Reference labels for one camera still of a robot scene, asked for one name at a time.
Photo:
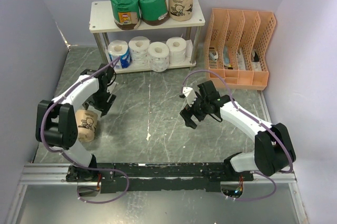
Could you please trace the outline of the blue paper roll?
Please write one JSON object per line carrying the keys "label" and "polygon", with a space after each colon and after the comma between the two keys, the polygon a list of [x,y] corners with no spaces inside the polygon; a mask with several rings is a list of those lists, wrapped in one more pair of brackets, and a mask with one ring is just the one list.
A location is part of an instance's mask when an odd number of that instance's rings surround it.
{"label": "blue paper roll", "polygon": [[128,43],[123,40],[114,40],[110,42],[107,49],[109,61],[113,61],[119,58],[115,62],[115,68],[124,69],[128,68],[131,64],[131,56],[128,47]]}

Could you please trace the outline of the white floral roll front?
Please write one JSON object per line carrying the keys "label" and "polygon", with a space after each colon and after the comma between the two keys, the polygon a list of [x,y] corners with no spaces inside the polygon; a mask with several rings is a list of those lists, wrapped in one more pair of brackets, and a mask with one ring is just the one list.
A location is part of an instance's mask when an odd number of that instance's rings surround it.
{"label": "white floral roll front", "polygon": [[130,49],[130,56],[132,63],[135,65],[145,66],[148,64],[148,47],[150,40],[144,36],[137,36],[132,38],[128,47]]}

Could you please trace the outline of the white unwrapped loose-end roll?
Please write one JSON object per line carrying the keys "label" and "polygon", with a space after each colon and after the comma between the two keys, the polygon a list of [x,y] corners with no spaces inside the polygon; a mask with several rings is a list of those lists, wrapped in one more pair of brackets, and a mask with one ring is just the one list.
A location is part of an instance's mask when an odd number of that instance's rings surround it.
{"label": "white unwrapped loose-end roll", "polygon": [[185,40],[182,37],[171,37],[166,41],[169,48],[170,65],[178,65],[185,62],[192,45],[191,40]]}

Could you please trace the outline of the green torn roll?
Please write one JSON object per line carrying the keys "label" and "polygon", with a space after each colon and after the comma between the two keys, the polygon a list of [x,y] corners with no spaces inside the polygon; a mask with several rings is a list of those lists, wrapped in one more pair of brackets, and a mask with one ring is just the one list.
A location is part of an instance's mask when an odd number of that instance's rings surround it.
{"label": "green torn roll", "polygon": [[133,30],[141,22],[139,0],[110,0],[115,24],[122,30]]}

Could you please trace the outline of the green paper roll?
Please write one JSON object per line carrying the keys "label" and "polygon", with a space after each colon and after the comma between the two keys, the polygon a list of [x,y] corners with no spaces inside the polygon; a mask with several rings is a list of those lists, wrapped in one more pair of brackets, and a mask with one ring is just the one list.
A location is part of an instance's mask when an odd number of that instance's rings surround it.
{"label": "green paper roll", "polygon": [[166,0],[139,0],[141,17],[151,26],[158,26],[169,19]]}

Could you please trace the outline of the brown cartoon paper roll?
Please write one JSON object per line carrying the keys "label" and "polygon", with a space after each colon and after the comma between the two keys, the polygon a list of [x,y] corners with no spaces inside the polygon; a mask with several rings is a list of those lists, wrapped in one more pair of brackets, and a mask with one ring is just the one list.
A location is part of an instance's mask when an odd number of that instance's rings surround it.
{"label": "brown cartoon paper roll", "polygon": [[193,0],[168,0],[168,10],[172,19],[187,21],[192,17]]}

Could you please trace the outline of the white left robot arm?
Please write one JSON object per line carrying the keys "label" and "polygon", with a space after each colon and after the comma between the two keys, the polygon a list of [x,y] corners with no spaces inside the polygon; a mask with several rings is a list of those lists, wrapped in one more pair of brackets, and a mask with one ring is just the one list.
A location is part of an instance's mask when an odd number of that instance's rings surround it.
{"label": "white left robot arm", "polygon": [[97,178],[95,156],[77,138],[75,114],[89,105],[105,116],[116,96],[111,86],[116,77],[111,64],[101,64],[97,71],[84,70],[77,81],[52,100],[42,100],[37,106],[36,139],[52,153],[58,153],[75,166],[85,181]]}

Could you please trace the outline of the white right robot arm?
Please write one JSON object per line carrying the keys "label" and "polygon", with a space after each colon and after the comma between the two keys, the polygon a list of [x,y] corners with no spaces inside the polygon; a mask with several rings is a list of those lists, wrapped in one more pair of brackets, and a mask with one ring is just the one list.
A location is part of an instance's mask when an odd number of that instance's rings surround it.
{"label": "white right robot arm", "polygon": [[246,171],[259,171],[268,177],[283,172],[286,167],[292,172],[296,155],[284,124],[272,124],[253,115],[230,95],[220,95],[212,81],[199,84],[197,91],[183,87],[181,97],[187,102],[180,112],[186,126],[195,129],[197,124],[192,117],[203,121],[206,116],[211,116],[220,123],[230,122],[253,141],[252,152],[227,158],[229,164],[223,168],[226,179],[236,180]]}

